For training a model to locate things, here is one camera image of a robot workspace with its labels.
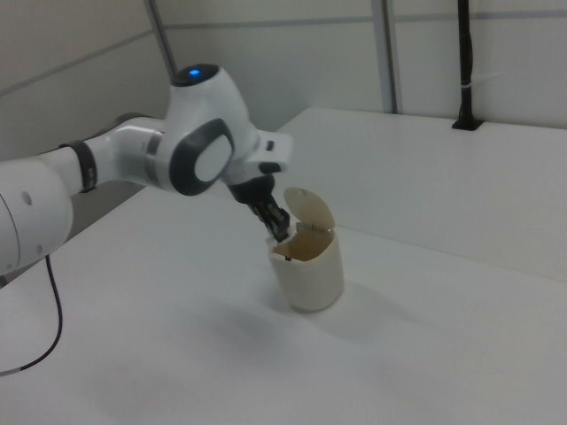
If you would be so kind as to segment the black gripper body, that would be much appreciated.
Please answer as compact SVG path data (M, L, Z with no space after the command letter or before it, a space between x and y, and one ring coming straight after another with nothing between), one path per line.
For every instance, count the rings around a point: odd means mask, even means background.
M256 177L248 182L229 185L233 198L243 205L276 205L272 191L275 187L272 174Z

